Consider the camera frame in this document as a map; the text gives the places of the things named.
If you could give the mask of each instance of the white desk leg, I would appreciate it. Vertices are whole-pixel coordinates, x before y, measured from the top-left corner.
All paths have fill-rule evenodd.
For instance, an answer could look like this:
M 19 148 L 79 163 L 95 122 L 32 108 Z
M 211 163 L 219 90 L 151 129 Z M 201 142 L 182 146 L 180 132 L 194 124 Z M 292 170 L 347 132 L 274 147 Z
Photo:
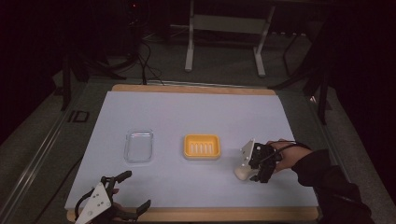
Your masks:
M 268 30 L 271 25 L 271 20 L 274 15 L 275 7 L 271 7 L 267 20 L 262 27 L 262 38 L 260 39 L 259 46 L 253 48 L 254 59 L 256 61 L 257 72 L 259 77 L 265 77 L 264 65 L 262 64 L 262 46 L 264 45 L 265 37 L 268 35 Z
M 186 72 L 192 71 L 192 60 L 194 57 L 194 0 L 190 0 L 190 26 L 189 26 L 189 45 L 187 46 Z

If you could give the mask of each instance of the yellow soap dish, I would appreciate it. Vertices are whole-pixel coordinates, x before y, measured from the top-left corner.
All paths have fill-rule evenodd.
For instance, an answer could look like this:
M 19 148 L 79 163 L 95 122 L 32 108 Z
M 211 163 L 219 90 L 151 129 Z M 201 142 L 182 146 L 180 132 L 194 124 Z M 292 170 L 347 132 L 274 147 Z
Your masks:
M 216 160 L 220 157 L 219 138 L 214 134 L 187 134 L 184 156 L 188 160 Z

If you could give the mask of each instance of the person's arm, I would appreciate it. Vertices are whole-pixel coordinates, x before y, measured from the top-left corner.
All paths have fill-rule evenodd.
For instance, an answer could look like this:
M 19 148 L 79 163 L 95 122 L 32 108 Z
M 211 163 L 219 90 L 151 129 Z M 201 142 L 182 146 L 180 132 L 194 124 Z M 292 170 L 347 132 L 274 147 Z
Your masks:
M 288 142 L 269 142 L 275 149 Z M 370 208 L 361 202 L 359 188 L 347 181 L 339 166 L 331 165 L 328 150 L 290 147 L 281 152 L 276 172 L 291 168 L 301 185 L 313 187 L 323 218 L 320 223 L 374 223 Z

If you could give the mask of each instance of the yellow tray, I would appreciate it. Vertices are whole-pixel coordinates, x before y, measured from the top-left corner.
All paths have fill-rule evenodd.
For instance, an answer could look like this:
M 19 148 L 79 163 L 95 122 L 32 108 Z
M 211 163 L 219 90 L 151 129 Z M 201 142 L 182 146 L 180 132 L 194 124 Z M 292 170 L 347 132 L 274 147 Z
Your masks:
M 221 154 L 219 138 L 214 134 L 187 134 L 184 156 L 188 160 L 216 160 Z

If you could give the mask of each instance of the black sleeve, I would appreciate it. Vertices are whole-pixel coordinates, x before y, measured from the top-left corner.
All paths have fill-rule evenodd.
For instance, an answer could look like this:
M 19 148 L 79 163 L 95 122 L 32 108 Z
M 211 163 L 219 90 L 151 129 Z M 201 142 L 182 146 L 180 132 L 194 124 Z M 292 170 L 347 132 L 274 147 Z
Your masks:
M 308 154 L 291 169 L 301 185 L 314 188 L 323 214 L 319 223 L 374 223 L 358 186 L 347 182 L 339 166 L 331 165 L 328 150 Z

